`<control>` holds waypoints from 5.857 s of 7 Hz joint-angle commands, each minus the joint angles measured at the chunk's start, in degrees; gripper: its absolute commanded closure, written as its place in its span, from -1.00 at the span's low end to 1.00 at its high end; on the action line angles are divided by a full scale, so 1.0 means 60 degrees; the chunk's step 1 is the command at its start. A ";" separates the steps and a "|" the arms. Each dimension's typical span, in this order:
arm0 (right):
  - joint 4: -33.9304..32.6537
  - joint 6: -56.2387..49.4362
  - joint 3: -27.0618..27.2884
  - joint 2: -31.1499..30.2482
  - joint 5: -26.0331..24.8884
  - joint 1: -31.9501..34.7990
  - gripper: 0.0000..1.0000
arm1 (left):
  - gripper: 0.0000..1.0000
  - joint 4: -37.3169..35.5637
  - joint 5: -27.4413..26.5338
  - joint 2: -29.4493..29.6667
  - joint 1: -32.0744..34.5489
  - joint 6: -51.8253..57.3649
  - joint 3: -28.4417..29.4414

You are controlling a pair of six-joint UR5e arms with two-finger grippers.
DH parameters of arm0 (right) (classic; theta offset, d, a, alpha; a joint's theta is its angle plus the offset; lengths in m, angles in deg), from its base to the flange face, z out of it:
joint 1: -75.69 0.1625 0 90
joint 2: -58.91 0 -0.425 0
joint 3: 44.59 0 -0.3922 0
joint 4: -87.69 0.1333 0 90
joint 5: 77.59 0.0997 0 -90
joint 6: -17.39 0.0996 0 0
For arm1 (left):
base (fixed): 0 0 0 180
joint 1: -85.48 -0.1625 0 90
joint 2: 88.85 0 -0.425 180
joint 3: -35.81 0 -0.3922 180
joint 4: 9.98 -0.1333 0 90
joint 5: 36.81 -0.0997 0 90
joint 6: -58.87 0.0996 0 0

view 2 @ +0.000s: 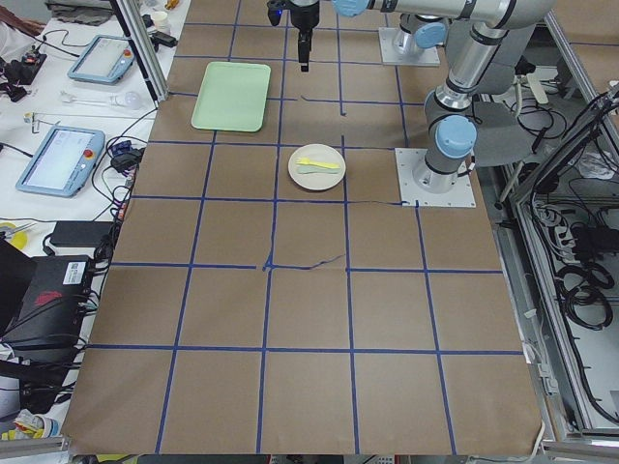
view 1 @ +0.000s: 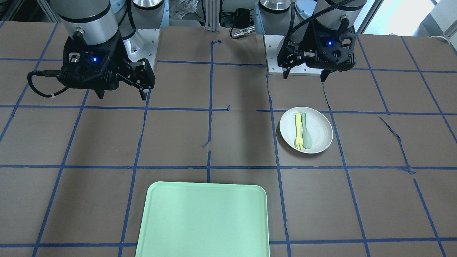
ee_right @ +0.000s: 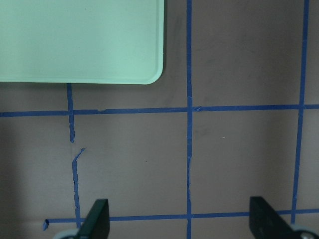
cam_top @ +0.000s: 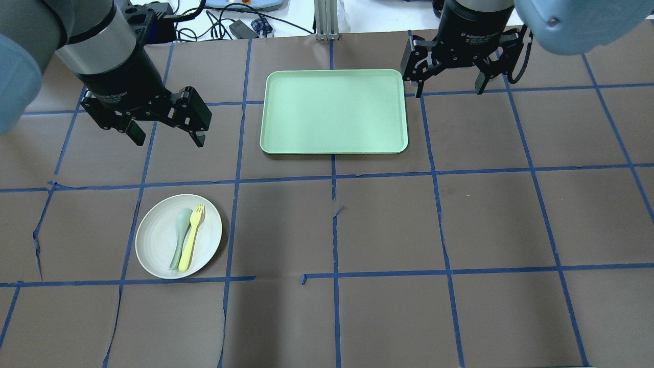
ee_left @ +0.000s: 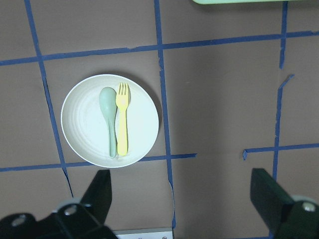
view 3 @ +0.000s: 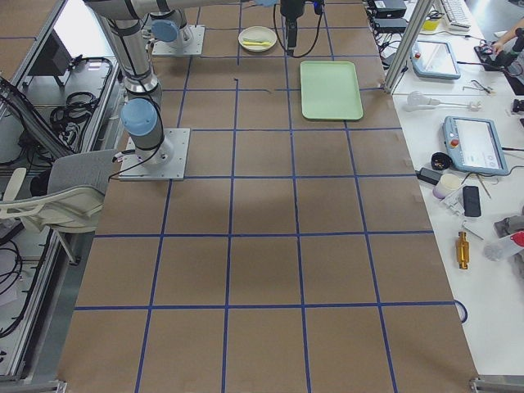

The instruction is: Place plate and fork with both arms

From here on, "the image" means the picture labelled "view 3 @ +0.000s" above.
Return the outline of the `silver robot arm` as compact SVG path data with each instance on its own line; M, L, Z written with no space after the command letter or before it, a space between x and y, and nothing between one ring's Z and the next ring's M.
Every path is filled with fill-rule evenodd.
M152 12L148 16L151 19L150 31L156 40L175 48L186 47L192 42L193 34L183 9Z
M142 37L142 18L156 13L151 30L160 41L175 41L179 25L171 17L186 8L221 5L221 1L87 1L103 25L124 74L129 101L120 118L134 143L138 164L148 166L169 154L160 115L162 90Z

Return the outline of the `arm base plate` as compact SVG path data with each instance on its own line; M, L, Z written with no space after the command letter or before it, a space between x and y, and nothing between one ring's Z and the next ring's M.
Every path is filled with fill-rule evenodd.
M185 128L164 129L165 139L159 151L148 161L152 151L138 150L124 155L121 161L121 181L183 180L187 164L187 153L191 130Z
M168 29L161 32L151 28L155 42L153 56L200 56L203 50L206 27L204 25L186 25L183 29Z

